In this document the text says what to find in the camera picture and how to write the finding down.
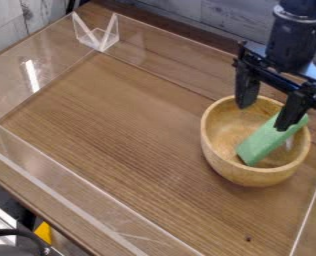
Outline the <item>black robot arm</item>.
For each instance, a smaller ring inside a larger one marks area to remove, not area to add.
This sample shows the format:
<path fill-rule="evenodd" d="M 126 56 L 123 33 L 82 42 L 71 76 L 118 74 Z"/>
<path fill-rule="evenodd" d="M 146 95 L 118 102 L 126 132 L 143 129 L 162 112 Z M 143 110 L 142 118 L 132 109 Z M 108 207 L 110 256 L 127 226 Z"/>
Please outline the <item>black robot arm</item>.
<path fill-rule="evenodd" d="M 239 43 L 235 103 L 239 108 L 253 105 L 262 84 L 283 92 L 274 128 L 286 131 L 316 109 L 316 0 L 279 0 L 273 15 L 267 43 Z"/>

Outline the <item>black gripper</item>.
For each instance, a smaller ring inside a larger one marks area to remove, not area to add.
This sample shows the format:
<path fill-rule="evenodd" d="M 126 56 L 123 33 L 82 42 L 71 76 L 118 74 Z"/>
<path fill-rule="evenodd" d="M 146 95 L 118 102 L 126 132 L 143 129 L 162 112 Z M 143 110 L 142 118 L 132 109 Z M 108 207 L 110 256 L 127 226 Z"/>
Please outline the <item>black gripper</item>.
<path fill-rule="evenodd" d="M 316 106 L 316 4 L 277 4 L 273 16 L 267 43 L 239 44 L 235 103 L 243 109 L 255 102 L 261 83 L 291 92 L 274 123 L 283 132 Z"/>

